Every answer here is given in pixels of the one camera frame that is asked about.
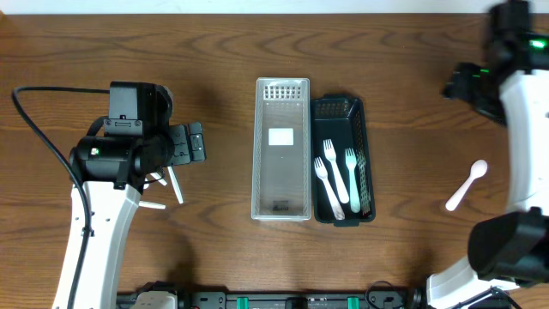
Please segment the pinkish white plastic spoon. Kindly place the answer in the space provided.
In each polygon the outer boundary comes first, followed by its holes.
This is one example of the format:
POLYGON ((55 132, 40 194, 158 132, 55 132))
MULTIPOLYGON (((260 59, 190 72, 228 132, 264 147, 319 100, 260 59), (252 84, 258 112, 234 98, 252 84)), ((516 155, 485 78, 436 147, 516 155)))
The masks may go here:
POLYGON ((448 199, 445 204, 445 208, 448 211, 456 210, 457 206, 464 198, 468 189, 476 179, 482 178, 486 175, 488 170, 488 164, 485 160, 477 160, 470 168, 470 173, 463 184, 455 191, 455 193, 448 199))

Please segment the white plastic fork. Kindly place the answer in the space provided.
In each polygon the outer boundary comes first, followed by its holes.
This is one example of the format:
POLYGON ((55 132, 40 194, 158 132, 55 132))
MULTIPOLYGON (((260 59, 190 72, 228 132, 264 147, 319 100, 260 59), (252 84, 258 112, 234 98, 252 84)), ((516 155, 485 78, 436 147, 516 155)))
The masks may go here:
POLYGON ((314 167, 315 167, 315 173, 317 177, 323 182, 323 185, 329 200, 329 204, 335 219, 344 220, 345 214, 329 182, 329 176, 328 176, 328 171, 326 169, 326 166, 324 165, 323 160, 320 157, 316 157, 314 159, 314 167))
POLYGON ((337 196, 341 203, 349 203, 350 197, 347 192, 347 188, 344 184, 343 178, 340 173, 340 169, 338 167, 337 161, 336 161, 336 152, 335 147, 331 139, 325 139, 323 140, 323 152, 325 158, 329 161, 332 171, 335 178, 335 186, 337 190, 337 196))

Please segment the pale green plastic fork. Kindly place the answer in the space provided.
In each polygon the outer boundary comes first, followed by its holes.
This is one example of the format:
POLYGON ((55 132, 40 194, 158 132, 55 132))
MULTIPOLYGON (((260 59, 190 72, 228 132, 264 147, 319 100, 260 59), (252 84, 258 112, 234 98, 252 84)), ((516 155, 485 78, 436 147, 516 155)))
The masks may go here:
POLYGON ((345 162, 349 175, 349 196, 351 211, 358 214, 361 210, 359 189, 357 186, 355 169, 357 166, 357 158, 352 148, 345 149, 345 162))

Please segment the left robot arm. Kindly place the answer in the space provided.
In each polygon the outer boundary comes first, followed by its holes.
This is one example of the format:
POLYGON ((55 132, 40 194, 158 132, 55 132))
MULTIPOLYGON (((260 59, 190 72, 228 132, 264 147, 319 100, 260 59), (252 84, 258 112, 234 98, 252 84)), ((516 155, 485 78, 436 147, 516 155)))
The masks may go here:
POLYGON ((56 308, 113 308, 146 177, 207 158, 200 123, 170 123, 167 87, 112 82, 109 95, 108 115, 70 151, 77 182, 56 308))

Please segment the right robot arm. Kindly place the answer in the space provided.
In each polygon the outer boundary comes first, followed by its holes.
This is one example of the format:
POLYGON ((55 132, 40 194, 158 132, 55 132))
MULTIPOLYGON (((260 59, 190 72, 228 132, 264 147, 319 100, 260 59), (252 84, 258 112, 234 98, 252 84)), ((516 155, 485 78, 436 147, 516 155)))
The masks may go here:
POLYGON ((534 31, 527 1, 496 4, 487 17, 483 65, 459 63, 442 94, 506 127, 506 211, 476 224, 467 256, 429 276, 410 306, 487 307, 548 281, 548 38, 534 31))

